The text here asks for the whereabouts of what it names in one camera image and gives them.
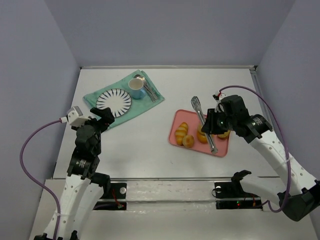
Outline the silver metal tongs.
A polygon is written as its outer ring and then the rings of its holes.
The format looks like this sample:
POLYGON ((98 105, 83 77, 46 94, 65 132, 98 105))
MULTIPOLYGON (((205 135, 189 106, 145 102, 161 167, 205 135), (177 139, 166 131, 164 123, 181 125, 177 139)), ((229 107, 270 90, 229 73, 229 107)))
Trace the silver metal tongs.
MULTIPOLYGON (((191 105, 192 105, 194 111, 196 112, 196 114, 197 114, 197 116, 198 116, 198 119, 199 119, 201 125, 204 126, 206 119, 205 119, 205 117, 204 117, 204 114, 203 114, 203 111, 202 111, 202 107, 201 107, 201 103, 200 103, 198 97, 197 97, 197 96, 193 96, 193 97, 191 98, 191 101, 190 101, 190 102, 191 102, 191 105)), ((218 152, 218 149, 217 149, 217 147, 216 147, 216 144, 215 144, 213 138, 212 138, 211 135, 208 134, 208 133, 205 133, 204 135, 206 136, 208 145, 209 145, 209 147, 210 147, 210 152, 211 152, 213 155, 216 154, 216 153, 218 152)))

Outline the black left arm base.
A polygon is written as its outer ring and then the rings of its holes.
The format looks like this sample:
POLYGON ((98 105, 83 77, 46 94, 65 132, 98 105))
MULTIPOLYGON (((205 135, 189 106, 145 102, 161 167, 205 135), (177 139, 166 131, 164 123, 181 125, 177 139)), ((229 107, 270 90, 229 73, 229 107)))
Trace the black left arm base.
POLYGON ((126 211, 127 183, 112 182, 108 193, 104 193, 97 201, 94 211, 126 211))

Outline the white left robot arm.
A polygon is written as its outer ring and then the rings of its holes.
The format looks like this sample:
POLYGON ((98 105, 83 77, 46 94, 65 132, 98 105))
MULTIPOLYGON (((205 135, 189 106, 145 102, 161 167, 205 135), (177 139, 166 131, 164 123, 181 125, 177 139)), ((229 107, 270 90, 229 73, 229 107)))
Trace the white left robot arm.
POLYGON ((99 119, 84 116, 78 106, 72 107, 60 123, 68 123, 76 131, 73 150, 59 204, 36 240, 78 240, 90 212, 111 188, 110 176, 96 171, 102 152, 101 134, 115 121, 109 107, 90 112, 99 119))

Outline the small round bread roll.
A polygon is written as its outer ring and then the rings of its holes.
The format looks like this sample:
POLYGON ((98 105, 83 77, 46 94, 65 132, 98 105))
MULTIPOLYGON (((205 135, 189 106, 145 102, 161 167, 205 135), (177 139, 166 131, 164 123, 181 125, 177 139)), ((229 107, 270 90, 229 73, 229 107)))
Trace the small round bread roll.
POLYGON ((182 145, 185 148, 192 148, 194 146, 194 143, 195 143, 195 139, 192 135, 185 135, 182 138, 182 145))

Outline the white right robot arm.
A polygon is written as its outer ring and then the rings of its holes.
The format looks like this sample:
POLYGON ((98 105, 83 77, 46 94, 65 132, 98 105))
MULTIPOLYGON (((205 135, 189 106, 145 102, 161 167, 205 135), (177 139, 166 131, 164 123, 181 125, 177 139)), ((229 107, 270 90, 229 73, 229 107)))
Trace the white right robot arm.
POLYGON ((281 179, 280 183, 272 183, 243 170, 233 175, 232 182, 242 192, 278 205, 295 222, 319 207, 320 181, 287 152, 271 124, 260 114, 250 115, 239 95, 216 93, 213 98, 217 105, 207 110, 202 131, 213 135, 234 131, 263 156, 281 179))

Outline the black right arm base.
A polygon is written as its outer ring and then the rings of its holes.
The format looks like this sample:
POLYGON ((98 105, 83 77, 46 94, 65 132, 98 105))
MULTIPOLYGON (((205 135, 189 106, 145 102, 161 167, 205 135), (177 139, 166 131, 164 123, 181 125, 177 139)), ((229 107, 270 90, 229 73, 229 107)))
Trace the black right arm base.
POLYGON ((211 195, 215 198, 217 210, 262 209, 262 200, 253 193, 244 192, 239 183, 218 181, 214 183, 211 195))

